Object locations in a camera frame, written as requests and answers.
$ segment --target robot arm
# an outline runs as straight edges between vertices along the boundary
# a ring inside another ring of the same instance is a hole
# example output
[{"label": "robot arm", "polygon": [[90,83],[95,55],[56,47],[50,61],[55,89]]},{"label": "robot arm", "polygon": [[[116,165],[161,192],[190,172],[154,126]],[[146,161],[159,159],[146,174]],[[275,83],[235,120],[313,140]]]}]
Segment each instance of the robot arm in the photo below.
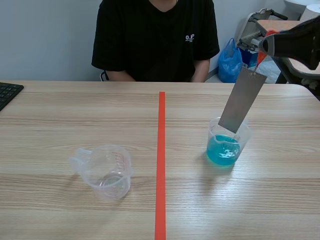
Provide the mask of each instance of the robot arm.
[{"label": "robot arm", "polygon": [[266,55],[292,58],[315,70],[320,62],[320,16],[267,36],[259,48]]}]

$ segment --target black t-shirt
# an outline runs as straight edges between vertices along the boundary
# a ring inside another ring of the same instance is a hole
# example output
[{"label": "black t-shirt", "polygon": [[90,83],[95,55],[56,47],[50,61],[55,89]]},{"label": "black t-shirt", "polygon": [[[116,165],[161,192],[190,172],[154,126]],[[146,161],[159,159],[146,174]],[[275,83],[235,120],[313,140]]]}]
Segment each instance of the black t-shirt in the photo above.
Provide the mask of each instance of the black t-shirt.
[{"label": "black t-shirt", "polygon": [[194,61],[219,53],[212,0],[179,0],[161,12],[149,0],[104,0],[92,65],[136,81],[188,82]]}]

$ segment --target blue plastic bag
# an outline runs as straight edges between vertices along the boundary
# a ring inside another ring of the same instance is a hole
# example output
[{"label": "blue plastic bag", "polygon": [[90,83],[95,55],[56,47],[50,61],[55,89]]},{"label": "blue plastic bag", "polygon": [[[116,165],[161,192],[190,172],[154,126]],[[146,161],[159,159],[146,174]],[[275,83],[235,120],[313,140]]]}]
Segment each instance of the blue plastic bag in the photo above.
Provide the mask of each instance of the blue plastic bag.
[{"label": "blue plastic bag", "polygon": [[240,49],[236,47],[235,39],[231,38],[218,60],[220,80],[224,83],[235,83],[242,65]]}]

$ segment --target metal plate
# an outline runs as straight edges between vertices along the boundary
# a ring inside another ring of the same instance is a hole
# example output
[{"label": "metal plate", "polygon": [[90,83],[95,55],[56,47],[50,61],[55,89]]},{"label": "metal plate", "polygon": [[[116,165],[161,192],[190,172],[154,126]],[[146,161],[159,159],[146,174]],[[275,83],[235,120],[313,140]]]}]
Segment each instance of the metal plate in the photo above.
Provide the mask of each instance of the metal plate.
[{"label": "metal plate", "polygon": [[266,79],[266,76],[243,68],[218,124],[236,134]]}]

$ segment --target person's arm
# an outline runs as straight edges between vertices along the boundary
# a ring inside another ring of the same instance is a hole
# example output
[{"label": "person's arm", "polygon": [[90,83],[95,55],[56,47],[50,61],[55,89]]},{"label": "person's arm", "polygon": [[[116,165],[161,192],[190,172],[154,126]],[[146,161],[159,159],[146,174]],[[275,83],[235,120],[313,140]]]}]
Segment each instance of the person's arm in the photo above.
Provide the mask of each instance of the person's arm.
[{"label": "person's arm", "polygon": [[209,68],[210,68],[210,59],[195,61],[195,73],[192,77],[193,83],[204,83],[207,80]]},{"label": "person's arm", "polygon": [[92,65],[105,70],[111,81],[135,81],[127,72],[121,2],[103,0],[96,21]]},{"label": "person's arm", "polygon": [[126,71],[106,71],[110,81],[114,82],[135,82]]},{"label": "person's arm", "polygon": [[195,73],[192,82],[204,83],[207,80],[210,59],[220,51],[214,3],[203,0],[203,19],[201,30],[194,51]]}]

